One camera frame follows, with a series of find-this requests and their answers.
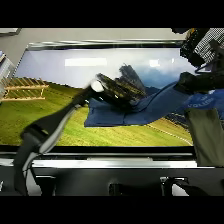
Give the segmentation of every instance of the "computer screen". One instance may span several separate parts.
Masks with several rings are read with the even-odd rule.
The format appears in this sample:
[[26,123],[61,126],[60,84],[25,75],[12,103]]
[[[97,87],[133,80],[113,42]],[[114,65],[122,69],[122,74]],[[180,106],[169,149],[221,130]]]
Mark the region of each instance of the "computer screen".
[[[0,106],[0,144],[20,145],[20,133],[27,125],[63,108],[99,73],[112,80],[134,74],[147,95],[152,95],[178,81],[185,71],[194,74],[195,68],[180,56],[179,48],[25,51]],[[16,88],[22,85],[27,89]],[[193,144],[181,108],[150,124],[114,127],[85,127],[88,113],[87,103],[72,115],[58,146]]]

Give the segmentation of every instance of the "olive green fabric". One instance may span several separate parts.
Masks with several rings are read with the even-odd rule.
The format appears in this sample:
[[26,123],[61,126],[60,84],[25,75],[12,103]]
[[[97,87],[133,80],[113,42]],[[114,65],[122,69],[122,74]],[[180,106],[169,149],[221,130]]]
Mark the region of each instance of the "olive green fabric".
[[216,109],[187,109],[198,166],[224,166],[224,131]]

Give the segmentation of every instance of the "white circular joint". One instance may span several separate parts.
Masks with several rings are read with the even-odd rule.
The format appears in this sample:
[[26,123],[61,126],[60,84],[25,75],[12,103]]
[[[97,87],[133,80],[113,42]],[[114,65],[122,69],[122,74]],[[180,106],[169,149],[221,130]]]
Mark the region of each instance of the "white circular joint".
[[91,88],[97,93],[104,91],[102,84],[97,80],[91,83]]

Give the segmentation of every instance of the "cloudy sky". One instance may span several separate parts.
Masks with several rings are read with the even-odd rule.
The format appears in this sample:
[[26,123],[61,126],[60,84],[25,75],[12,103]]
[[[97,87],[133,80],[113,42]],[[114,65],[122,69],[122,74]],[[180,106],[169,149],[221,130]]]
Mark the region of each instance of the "cloudy sky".
[[25,52],[16,76],[83,88],[98,73],[119,77],[124,63],[135,69],[145,86],[157,88],[178,80],[181,72],[195,70],[178,48],[44,50]]

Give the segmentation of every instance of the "green field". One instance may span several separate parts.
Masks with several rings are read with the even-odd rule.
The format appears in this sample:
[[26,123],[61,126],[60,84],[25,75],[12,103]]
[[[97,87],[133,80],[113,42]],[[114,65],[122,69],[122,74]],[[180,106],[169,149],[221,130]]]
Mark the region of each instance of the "green field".
[[[77,89],[49,83],[45,100],[3,102],[0,106],[0,144],[21,144],[20,133],[34,120],[49,115],[71,101]],[[57,145],[66,146],[187,146],[174,136],[149,126],[84,128],[88,107],[79,109],[69,120]],[[191,140],[182,127],[162,118],[152,125],[181,138]]]

